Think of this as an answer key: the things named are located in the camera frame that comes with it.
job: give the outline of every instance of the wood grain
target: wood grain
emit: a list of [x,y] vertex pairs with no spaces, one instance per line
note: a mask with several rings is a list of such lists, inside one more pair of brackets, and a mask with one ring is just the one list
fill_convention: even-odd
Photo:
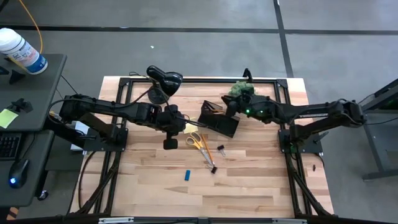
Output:
[[[105,77],[99,98],[115,100],[118,83],[119,77]],[[303,80],[290,78],[288,84],[292,104],[307,104]],[[132,99],[148,87],[146,83],[135,83]],[[224,106],[220,96],[230,88],[231,84],[226,83],[183,83],[169,103],[177,104],[183,114],[198,118],[203,100]],[[255,89],[259,95],[275,98],[272,85],[256,84]],[[148,101],[147,96],[141,101]],[[178,149],[165,151],[162,149],[164,133],[128,123],[129,138],[121,158],[112,215],[293,217],[286,163],[277,141],[279,126],[265,125],[242,114],[238,116],[241,121],[233,139],[199,128],[218,167],[216,174],[205,167],[205,159],[198,150],[185,144],[187,134],[176,137]],[[98,117],[111,122],[110,116],[98,114]],[[298,123],[311,121],[301,119]],[[216,147],[221,144],[225,146],[226,157],[217,152]],[[104,153],[97,152],[86,168],[82,183],[84,202],[98,185],[103,157]],[[325,209],[333,213],[322,162],[313,155],[302,157],[309,188]],[[190,180],[184,181],[187,169],[191,170]],[[300,190],[297,193],[303,210],[302,193]],[[71,212],[75,210],[78,210],[77,190]]]

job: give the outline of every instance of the concrete floor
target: concrete floor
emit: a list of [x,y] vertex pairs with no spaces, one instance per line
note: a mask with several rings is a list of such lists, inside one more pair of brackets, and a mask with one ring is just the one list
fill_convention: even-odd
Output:
[[[286,29],[398,30],[395,0],[279,0]],[[38,24],[50,26],[276,29],[272,0],[25,0]],[[30,24],[11,1],[0,24]],[[20,31],[39,47],[37,33]],[[186,76],[286,77],[278,34],[43,31],[44,52],[68,55],[64,76],[82,94],[98,96],[105,75],[144,73],[154,64]],[[310,103],[361,100],[397,78],[398,35],[287,35],[294,77]],[[71,94],[64,82],[58,89]],[[363,128],[336,128],[323,140],[326,176],[341,217],[398,222],[398,177],[363,182],[376,165]],[[19,217],[67,212],[74,174],[53,174],[46,202]]]

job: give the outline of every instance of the plastic bottle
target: plastic bottle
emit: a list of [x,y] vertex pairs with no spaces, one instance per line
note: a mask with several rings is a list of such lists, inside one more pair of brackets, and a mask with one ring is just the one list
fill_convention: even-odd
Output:
[[0,29],[0,52],[32,75],[44,72],[49,64],[21,35],[8,28]]

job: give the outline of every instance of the black desk lamp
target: black desk lamp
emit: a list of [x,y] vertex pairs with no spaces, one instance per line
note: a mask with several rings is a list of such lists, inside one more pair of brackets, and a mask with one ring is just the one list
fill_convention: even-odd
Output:
[[167,96],[164,96],[159,90],[148,92],[148,98],[151,103],[160,105],[166,102],[170,96],[180,88],[182,75],[177,72],[163,72],[160,68],[151,65],[147,68],[147,74],[152,78],[153,86],[151,89],[160,88]]

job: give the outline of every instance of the orange-handled scissors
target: orange-handled scissors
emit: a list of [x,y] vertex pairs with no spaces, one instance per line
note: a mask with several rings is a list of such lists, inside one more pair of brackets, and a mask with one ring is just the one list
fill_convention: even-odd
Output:
[[195,146],[197,149],[200,150],[200,152],[203,154],[205,157],[206,161],[210,164],[213,165],[213,162],[209,158],[209,155],[205,152],[205,148],[203,147],[203,144],[201,143],[201,137],[198,133],[193,132],[190,134],[191,136],[187,138],[186,142],[190,146]]

